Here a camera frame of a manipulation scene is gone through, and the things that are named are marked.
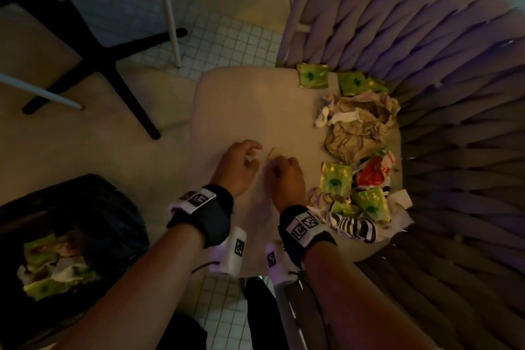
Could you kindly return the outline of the flat white napkin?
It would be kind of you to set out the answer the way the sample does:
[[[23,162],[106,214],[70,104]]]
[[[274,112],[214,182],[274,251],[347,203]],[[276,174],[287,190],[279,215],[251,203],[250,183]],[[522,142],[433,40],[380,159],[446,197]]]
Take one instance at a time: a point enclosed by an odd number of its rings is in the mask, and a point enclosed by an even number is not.
[[[386,204],[390,212],[390,220],[375,223],[377,242],[390,240],[396,234],[405,231],[414,222],[407,212],[413,203],[406,189],[390,193],[386,198]]]

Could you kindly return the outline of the black trash bag bin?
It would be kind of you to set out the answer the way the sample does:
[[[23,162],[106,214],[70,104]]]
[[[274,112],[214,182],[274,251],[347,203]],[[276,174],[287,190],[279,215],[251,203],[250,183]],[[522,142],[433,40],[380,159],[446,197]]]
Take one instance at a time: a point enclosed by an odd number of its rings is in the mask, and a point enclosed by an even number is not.
[[[24,244],[72,234],[98,279],[35,300],[18,269]],[[120,190],[86,174],[0,206],[0,350],[37,350],[58,340],[148,250],[142,216]]]

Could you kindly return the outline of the person's right hand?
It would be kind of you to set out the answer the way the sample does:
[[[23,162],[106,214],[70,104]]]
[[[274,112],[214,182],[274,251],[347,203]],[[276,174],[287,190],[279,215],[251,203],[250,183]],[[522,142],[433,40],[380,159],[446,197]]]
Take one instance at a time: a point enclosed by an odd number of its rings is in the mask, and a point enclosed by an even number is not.
[[[282,214],[292,206],[307,205],[307,191],[304,173],[300,168],[300,176],[267,177],[266,187],[273,206]]]

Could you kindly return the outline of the purple woven chair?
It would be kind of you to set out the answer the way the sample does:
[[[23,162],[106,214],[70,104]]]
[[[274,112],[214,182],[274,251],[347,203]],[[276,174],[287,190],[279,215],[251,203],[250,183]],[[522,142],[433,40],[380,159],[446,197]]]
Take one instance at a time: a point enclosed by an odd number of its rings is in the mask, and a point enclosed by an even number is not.
[[[414,223],[357,267],[444,350],[525,350],[525,13],[294,0],[277,65],[386,82]]]

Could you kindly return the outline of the person's black trouser leg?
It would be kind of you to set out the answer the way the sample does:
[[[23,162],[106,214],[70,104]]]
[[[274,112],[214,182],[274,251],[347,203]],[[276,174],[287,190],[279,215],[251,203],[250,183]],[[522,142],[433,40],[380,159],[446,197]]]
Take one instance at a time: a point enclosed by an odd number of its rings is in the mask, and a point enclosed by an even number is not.
[[[289,350],[276,298],[260,276],[204,278],[194,315],[173,314],[155,350]]]

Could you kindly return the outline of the white chair leg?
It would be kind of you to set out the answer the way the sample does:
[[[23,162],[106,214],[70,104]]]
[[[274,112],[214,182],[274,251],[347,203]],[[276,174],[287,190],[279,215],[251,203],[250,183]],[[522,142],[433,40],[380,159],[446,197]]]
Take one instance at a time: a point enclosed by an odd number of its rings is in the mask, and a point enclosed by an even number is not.
[[[45,90],[41,87],[37,87],[35,85],[32,85],[30,83],[27,83],[25,81],[19,80],[17,78],[11,77],[10,75],[7,75],[3,72],[0,72],[0,82],[3,84],[6,84],[8,86],[11,86],[13,88],[20,89],[24,92],[39,96],[44,98],[46,101],[54,101],[56,103],[63,104],[65,106],[68,106],[70,108],[76,109],[76,110],[84,110],[84,106],[76,103],[75,101],[72,101],[70,99],[67,99],[65,97],[62,97],[60,95],[54,94],[48,90]]]

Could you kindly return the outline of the person's left forearm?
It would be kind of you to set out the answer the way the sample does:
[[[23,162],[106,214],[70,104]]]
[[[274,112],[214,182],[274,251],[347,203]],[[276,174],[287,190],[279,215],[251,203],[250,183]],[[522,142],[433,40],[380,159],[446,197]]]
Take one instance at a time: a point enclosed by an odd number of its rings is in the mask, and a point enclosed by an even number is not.
[[[154,350],[204,244],[194,226],[168,229],[52,350]]]

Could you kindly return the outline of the crumpled red and white wrapper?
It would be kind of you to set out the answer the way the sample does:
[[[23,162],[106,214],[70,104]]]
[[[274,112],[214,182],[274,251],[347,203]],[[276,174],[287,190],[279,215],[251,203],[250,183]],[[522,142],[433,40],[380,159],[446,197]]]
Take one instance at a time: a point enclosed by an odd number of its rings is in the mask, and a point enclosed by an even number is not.
[[[355,187],[360,190],[386,188],[388,191],[395,164],[395,155],[388,148],[380,149],[360,164],[355,175]]]

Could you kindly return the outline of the green sauce packet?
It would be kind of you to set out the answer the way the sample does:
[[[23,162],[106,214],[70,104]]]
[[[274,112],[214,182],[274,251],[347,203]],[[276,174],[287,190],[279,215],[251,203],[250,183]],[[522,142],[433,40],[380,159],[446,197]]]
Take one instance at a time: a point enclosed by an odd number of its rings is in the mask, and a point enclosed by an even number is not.
[[[361,209],[352,203],[344,203],[336,200],[333,202],[330,212],[345,216],[359,216]]]
[[[299,63],[297,65],[299,87],[325,89],[329,87],[329,67],[325,64]]]
[[[366,83],[369,89],[376,94],[389,94],[389,88],[386,86],[386,82],[378,80],[372,76],[366,78]]]
[[[367,77],[360,71],[337,73],[342,96],[355,96],[370,89]]]
[[[323,162],[319,188],[322,193],[347,198],[353,182],[352,166],[334,162]]]
[[[391,214],[384,192],[379,187],[352,192],[352,201],[366,218],[378,223],[390,223]]]

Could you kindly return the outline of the crumpled brown paper bag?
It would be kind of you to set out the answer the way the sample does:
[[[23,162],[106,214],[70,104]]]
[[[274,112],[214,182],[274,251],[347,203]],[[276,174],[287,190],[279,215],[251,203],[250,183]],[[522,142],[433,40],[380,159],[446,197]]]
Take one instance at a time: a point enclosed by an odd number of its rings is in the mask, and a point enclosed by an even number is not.
[[[355,96],[325,95],[322,102],[323,107],[330,108],[330,115],[357,110],[363,120],[363,123],[338,122],[325,126],[328,128],[327,152],[345,164],[359,162],[384,148],[398,128],[397,114],[401,106],[389,94],[366,91]]]

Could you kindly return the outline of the black pedestal table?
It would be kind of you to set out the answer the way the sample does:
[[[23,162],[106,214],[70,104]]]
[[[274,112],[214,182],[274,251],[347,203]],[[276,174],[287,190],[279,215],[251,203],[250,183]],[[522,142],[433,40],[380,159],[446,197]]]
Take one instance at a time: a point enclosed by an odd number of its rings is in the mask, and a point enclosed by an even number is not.
[[[60,95],[91,74],[100,73],[127,105],[131,113],[134,114],[148,135],[154,140],[161,138],[159,130],[118,73],[116,63],[141,51],[168,42],[168,32],[111,47],[103,46],[90,31],[80,12],[70,0],[0,0],[0,8],[11,3],[18,4],[82,59],[78,65],[63,74],[45,90]],[[23,107],[22,111],[26,115],[34,114],[48,102],[44,98],[36,96]]]

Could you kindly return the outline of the beige seat cushion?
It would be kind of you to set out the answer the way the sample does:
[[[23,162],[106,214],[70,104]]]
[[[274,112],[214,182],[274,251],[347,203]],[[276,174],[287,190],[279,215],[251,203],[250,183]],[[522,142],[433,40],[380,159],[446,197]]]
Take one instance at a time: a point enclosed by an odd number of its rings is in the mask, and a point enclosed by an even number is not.
[[[314,121],[323,107],[325,95],[340,96],[337,74],[329,73],[329,87],[306,89],[299,87],[299,75],[290,68],[218,68],[206,73],[199,81],[194,97],[191,119],[191,183],[200,187],[208,182],[222,153],[235,141],[253,139],[263,145],[260,153],[261,169],[240,198],[235,201],[232,224],[247,233],[246,248],[239,278],[268,275],[265,246],[280,240],[277,226],[279,213],[265,186],[265,168],[273,147],[283,150],[287,158],[296,157],[304,172],[306,190],[320,185],[323,162],[338,161],[325,148],[328,128],[314,127]],[[382,189],[387,198],[402,190],[398,129],[387,145],[396,159],[389,190]],[[334,201],[352,203],[355,175],[360,164],[353,169],[351,194],[347,198],[332,195]],[[329,225],[328,217],[311,211],[335,236],[351,262],[361,261],[376,253],[390,240],[364,243],[339,235]]]

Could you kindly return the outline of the crumpled pale pink wrapper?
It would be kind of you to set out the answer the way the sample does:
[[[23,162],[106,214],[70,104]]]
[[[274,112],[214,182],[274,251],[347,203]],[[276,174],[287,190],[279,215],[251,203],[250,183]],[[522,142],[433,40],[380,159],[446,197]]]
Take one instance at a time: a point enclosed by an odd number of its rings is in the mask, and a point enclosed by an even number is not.
[[[319,187],[307,191],[307,208],[319,216],[330,212],[334,199],[332,194],[324,193]]]

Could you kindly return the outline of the heap of discarded wrappers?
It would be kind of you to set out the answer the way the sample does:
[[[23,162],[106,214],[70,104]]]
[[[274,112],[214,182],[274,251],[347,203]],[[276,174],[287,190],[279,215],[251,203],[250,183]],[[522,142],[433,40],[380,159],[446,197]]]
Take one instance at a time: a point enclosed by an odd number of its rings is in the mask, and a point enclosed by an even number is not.
[[[25,294],[35,301],[101,280],[84,258],[77,230],[26,242],[23,255],[17,277]]]

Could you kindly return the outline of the person's right forearm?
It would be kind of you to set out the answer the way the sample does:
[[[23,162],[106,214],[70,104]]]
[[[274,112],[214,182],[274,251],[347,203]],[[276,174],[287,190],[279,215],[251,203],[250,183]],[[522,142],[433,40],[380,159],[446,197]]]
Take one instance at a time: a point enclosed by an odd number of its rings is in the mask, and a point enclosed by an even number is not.
[[[370,287],[339,248],[313,245],[303,264],[332,331],[346,350],[436,350],[436,346],[381,291]]]

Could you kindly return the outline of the person's left hand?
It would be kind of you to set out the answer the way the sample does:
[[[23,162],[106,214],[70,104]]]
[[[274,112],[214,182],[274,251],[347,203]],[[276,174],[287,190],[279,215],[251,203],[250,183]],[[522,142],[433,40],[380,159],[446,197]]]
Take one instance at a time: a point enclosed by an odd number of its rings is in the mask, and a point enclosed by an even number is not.
[[[209,184],[227,190],[233,198],[242,195],[251,186],[259,168],[246,168],[245,156],[256,156],[263,146],[250,139],[234,142],[226,150]]]

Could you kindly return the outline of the crumpled white napkin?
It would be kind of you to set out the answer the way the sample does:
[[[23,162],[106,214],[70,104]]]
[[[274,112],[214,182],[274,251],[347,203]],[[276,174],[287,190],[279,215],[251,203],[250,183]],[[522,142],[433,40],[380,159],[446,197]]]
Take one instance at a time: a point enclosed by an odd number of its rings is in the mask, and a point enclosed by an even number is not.
[[[328,106],[321,108],[318,117],[314,121],[314,127],[323,128],[336,123],[363,123],[363,120],[360,118],[359,112],[357,110],[352,112],[336,112],[332,115],[330,115],[330,113],[331,110]]]

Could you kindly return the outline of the black and white striped wrapper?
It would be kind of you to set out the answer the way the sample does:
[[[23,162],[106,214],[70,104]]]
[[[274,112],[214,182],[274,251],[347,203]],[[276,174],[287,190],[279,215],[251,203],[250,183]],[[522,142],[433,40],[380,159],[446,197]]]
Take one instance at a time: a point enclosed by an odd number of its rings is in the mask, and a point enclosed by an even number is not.
[[[377,228],[374,222],[365,218],[354,218],[347,215],[328,212],[329,225],[336,230],[339,235],[357,239],[364,243],[374,243],[377,241]]]

